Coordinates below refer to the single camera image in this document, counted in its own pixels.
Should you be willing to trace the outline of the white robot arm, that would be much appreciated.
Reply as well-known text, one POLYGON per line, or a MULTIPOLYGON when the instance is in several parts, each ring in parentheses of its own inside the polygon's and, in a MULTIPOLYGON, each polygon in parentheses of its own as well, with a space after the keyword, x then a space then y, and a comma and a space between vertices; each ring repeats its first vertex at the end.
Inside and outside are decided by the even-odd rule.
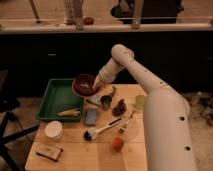
POLYGON ((112 83, 124 68, 147 94, 143 109, 148 171, 197 171, 188 116, 190 105, 169 84, 134 59, 122 44, 111 49, 93 87, 112 83))

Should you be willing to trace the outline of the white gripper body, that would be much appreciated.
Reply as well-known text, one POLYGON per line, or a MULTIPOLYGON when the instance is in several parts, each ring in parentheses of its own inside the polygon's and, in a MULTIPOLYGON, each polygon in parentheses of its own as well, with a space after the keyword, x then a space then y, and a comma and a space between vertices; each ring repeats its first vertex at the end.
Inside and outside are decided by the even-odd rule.
POLYGON ((121 64, 114 59, 110 59, 107 64, 100 69, 97 78, 101 83, 112 83, 116 79, 117 74, 123 69, 124 67, 121 64))

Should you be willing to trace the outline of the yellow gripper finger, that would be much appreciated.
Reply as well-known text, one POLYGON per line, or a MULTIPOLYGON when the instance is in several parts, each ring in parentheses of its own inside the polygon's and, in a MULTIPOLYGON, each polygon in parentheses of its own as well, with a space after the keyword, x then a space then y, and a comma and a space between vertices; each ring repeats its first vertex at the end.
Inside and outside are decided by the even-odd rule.
POLYGON ((97 89, 98 87, 100 87, 100 85, 101 85, 101 80, 99 79, 99 76, 97 76, 93 83, 93 89, 97 89))

